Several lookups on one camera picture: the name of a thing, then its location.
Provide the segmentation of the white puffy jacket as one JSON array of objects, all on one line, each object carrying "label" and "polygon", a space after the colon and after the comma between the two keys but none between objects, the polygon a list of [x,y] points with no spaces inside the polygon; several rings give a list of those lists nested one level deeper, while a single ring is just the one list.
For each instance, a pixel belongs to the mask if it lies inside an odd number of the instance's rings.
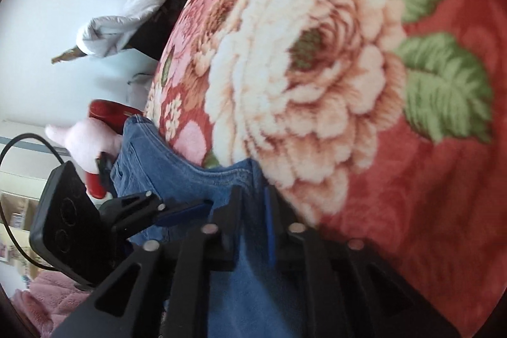
[{"label": "white puffy jacket", "polygon": [[109,57],[122,51],[133,35],[166,0],[126,0],[121,12],[99,16],[81,26],[76,46],[91,57]]}]

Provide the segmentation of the red floral bed blanket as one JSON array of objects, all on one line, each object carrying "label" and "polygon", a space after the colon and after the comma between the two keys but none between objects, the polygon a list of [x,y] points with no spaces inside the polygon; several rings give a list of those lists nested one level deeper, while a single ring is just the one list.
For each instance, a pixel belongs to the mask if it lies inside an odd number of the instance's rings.
[{"label": "red floral bed blanket", "polygon": [[506,0],[187,0],[145,113],[194,164],[257,160],[464,337],[506,290]]}]

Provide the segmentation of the wooden chair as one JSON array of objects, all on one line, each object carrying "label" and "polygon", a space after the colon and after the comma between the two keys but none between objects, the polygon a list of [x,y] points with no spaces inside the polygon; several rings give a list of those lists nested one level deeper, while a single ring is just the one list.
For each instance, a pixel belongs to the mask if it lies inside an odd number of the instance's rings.
[{"label": "wooden chair", "polygon": [[[139,28],[122,51],[133,49],[153,59],[160,58],[165,42],[169,38],[186,1],[166,0],[163,6]],[[91,56],[85,55],[75,45],[57,57],[53,57],[52,63],[70,62],[81,57]]]}]

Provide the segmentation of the red cylindrical object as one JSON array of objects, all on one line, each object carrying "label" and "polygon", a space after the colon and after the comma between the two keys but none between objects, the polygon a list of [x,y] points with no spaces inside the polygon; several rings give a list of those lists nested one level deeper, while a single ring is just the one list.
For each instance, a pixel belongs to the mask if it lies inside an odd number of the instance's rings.
[{"label": "red cylindrical object", "polygon": [[100,177],[100,158],[106,154],[107,160],[114,161],[119,154],[125,122],[128,118],[142,112],[128,105],[104,99],[95,99],[88,106],[85,118],[85,154],[82,169],[88,193],[96,199],[103,199],[110,192],[109,176]]}]

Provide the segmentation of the pink fleece right sleeve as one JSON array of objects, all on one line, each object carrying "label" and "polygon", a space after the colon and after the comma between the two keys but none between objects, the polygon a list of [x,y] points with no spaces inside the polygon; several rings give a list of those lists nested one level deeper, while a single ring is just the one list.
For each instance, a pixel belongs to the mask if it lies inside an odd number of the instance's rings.
[{"label": "pink fleece right sleeve", "polygon": [[16,290],[11,303],[39,337],[52,332],[90,295],[76,287],[71,278],[52,271],[41,271],[28,290]]}]

